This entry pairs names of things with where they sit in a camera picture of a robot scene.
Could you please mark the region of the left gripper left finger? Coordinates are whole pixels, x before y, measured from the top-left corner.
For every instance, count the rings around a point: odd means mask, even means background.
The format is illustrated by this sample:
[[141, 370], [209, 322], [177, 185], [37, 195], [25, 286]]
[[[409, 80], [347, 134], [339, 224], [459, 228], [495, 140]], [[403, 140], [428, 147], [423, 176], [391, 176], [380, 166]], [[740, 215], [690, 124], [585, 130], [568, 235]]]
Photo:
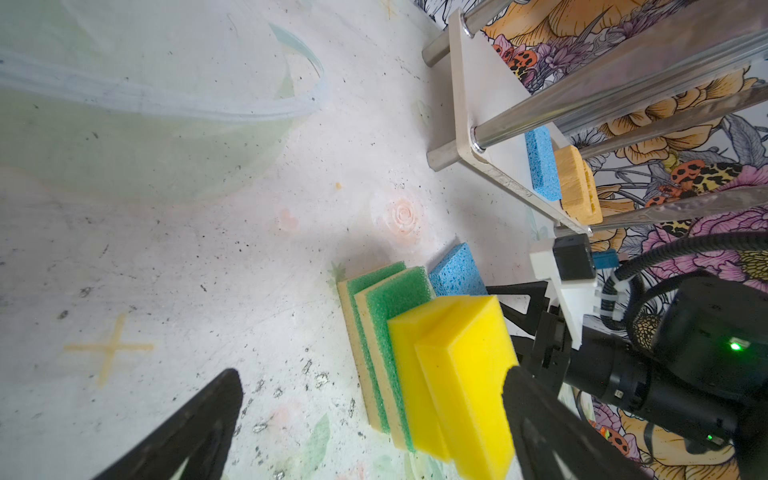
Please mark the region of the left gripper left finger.
[[239, 373], [223, 370], [97, 477], [99, 479], [220, 479], [243, 401]]

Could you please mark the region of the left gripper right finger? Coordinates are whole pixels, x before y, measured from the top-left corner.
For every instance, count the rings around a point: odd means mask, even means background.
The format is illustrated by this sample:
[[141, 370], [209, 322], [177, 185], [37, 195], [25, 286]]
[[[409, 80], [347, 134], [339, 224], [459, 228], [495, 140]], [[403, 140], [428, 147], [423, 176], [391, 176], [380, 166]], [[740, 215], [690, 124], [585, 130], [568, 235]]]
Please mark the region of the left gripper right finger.
[[502, 399], [525, 479], [562, 479], [562, 466], [579, 479], [647, 477], [525, 369], [507, 372]]

